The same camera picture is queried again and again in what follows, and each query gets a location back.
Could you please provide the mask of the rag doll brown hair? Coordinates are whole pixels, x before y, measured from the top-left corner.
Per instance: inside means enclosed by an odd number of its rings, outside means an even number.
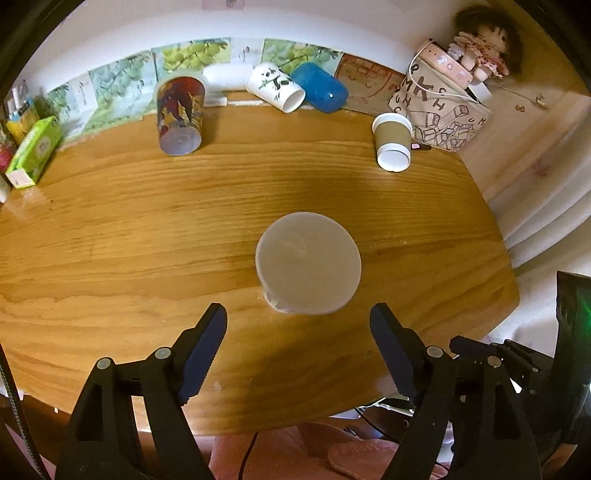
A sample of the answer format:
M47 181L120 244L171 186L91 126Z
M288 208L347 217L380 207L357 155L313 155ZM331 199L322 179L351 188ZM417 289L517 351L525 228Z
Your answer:
M521 74L523 43L508 14L474 5L459 11L453 23L456 35L448 54L472 75L472 85Z

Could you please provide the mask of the grape print paper sheet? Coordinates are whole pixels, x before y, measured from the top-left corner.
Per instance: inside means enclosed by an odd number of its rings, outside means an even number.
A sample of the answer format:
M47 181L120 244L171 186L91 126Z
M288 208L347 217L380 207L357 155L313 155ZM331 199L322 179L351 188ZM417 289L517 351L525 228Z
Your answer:
M342 52L283 39L215 38L190 40L144 50L94 68L34 98L39 115L54 116L64 139L93 134L142 119L156 110L158 81L175 73L208 74L215 102L225 91L242 90L246 67L270 62L290 75L311 62L334 74Z

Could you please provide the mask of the brown sleeve coffee cup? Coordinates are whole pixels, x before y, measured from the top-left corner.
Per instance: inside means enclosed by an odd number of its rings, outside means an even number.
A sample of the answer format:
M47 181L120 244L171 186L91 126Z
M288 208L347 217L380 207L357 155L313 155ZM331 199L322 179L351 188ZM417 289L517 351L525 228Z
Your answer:
M411 165L411 122L397 113L383 113L375 118L372 130L378 165L388 172L407 170Z

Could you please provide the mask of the blue plastic cup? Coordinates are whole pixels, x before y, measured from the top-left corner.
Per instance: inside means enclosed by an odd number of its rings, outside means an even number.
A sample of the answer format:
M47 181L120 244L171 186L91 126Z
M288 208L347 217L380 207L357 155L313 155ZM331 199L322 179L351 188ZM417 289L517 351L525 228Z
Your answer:
M291 78L304 89L305 100L321 112L334 113L348 101L346 86L315 63L301 64Z

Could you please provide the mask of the grey checked paper cup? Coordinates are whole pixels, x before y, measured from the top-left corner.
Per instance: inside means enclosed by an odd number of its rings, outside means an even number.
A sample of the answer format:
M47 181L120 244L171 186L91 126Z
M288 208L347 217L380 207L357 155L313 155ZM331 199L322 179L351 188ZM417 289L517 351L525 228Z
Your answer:
M271 224L256 245L256 274L264 299L284 314L325 315L355 295L362 258L341 224L314 212L295 212Z

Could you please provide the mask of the green tissue box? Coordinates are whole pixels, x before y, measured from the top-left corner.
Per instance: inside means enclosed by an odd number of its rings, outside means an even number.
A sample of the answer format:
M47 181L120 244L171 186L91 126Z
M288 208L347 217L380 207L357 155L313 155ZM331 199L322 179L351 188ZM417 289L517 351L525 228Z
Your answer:
M35 186L61 139L61 126L55 116L37 121L5 172L9 183L15 189Z

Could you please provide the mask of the red robot print cup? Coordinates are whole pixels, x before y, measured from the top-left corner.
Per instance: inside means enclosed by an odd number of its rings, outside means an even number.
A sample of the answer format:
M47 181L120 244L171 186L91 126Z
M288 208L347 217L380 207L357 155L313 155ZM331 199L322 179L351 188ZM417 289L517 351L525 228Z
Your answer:
M154 91L160 149L170 156L197 150L204 125L204 80L188 73L168 76Z

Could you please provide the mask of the panda print paper cup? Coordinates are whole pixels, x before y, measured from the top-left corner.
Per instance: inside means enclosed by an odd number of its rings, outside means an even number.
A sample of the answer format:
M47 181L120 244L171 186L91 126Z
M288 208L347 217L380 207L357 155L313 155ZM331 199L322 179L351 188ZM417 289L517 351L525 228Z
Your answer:
M296 111L305 99L304 89L269 62L252 69L246 91L286 114Z

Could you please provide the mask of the black pen pink label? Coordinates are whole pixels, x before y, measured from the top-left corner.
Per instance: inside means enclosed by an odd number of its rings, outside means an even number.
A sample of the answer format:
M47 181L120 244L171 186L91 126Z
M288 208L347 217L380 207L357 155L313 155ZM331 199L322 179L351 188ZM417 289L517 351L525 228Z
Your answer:
M411 144L412 150L422 150L422 151L429 151L432 149L432 146L420 143L412 143Z

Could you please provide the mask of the pink power strip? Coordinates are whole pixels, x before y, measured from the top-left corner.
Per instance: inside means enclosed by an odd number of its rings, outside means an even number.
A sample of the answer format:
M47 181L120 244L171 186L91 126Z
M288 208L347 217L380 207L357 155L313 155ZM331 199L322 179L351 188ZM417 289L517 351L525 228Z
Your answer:
M418 54L427 65L461 89L467 89L473 80L473 75L433 40L428 40L419 49Z

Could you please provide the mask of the letter print fabric bag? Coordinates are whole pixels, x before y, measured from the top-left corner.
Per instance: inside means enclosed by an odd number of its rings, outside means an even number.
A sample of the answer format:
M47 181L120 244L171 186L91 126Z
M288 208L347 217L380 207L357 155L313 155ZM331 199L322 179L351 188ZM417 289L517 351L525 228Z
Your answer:
M405 116L420 143L459 152L488 121L491 111L422 59L415 59L389 102Z

